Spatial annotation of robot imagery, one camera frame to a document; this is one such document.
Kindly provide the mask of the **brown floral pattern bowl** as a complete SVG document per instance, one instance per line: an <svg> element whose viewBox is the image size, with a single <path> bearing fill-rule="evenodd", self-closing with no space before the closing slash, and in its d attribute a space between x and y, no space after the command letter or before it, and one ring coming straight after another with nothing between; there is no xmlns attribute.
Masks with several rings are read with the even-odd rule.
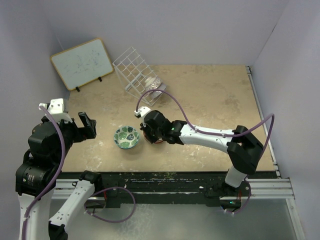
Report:
<svg viewBox="0 0 320 240"><path fill-rule="evenodd" d="M146 131L143 131L143 136L144 136L145 140L148 141L150 144L161 144L164 142L163 139L157 138L156 136L149 134Z"/></svg>

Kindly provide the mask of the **white mandala pattern bowl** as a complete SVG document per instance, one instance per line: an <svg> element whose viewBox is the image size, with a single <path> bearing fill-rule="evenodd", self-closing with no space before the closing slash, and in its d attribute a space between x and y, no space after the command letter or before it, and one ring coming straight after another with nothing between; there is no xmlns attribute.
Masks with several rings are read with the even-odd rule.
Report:
<svg viewBox="0 0 320 240"><path fill-rule="evenodd" d="M162 80L159 77L148 77L145 81L145 91L157 89L161 84Z"/></svg>

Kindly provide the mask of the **purple striped bowl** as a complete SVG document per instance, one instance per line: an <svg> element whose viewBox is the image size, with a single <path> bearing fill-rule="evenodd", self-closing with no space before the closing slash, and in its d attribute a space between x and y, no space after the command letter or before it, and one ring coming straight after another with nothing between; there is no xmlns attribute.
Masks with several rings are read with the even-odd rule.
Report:
<svg viewBox="0 0 320 240"><path fill-rule="evenodd" d="M156 91L153 91L149 94L151 100L154 100L156 98L158 98L162 93L163 91L165 91L167 88L167 85L162 83L157 89Z"/></svg>

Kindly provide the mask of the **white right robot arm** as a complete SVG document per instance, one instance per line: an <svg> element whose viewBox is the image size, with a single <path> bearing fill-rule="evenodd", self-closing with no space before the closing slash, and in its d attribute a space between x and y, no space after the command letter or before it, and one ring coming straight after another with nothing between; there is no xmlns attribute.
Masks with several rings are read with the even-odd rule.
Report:
<svg viewBox="0 0 320 240"><path fill-rule="evenodd" d="M162 140L172 145L197 145L226 153L232 167L227 171L222 190L228 196L235 195L240 190L242 181L257 170L264 147L242 125L234 130L191 127L183 120L169 121L158 110L151 110L146 106L135 110L134 115L142 120L140 130L152 144Z"/></svg>

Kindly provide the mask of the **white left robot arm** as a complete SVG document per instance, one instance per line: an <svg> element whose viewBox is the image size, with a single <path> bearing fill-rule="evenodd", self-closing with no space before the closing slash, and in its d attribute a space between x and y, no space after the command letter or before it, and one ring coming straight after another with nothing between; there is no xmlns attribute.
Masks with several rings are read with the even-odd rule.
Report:
<svg viewBox="0 0 320 240"><path fill-rule="evenodd" d="M74 143L95 139L97 135L96 120L85 112L79 112L78 116L83 127L77 127L73 120L56 122L53 117L44 116L28 138L29 149L15 173L21 240L68 239L69 224L87 199L103 191L101 174L86 170L62 207L49 216L54 188L68 151Z"/></svg>

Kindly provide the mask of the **green leaf pattern bowl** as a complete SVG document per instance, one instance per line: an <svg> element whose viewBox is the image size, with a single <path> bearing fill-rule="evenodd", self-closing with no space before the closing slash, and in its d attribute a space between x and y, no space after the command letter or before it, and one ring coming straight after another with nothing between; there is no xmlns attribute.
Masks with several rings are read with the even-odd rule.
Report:
<svg viewBox="0 0 320 240"><path fill-rule="evenodd" d="M113 141L115 144L124 150L131 149L135 147L140 140L140 134L132 126L122 126L118 128L114 135Z"/></svg>

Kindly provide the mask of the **yellow framed whiteboard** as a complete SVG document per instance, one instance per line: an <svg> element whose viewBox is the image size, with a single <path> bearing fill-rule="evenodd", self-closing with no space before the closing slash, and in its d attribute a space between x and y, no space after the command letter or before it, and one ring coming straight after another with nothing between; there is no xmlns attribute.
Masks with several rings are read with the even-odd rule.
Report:
<svg viewBox="0 0 320 240"><path fill-rule="evenodd" d="M56 53L50 57L50 61L69 91L78 90L114 71L100 38Z"/></svg>

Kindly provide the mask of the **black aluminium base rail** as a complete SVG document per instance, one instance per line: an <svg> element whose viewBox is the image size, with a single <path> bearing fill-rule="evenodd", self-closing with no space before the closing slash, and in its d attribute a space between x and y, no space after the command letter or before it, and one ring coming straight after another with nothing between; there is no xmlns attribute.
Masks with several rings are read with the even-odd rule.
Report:
<svg viewBox="0 0 320 240"><path fill-rule="evenodd" d="M243 181L238 188L225 183L225 171L101 172L107 188L89 201L105 208L122 204L205 205L238 208L250 196L251 186Z"/></svg>

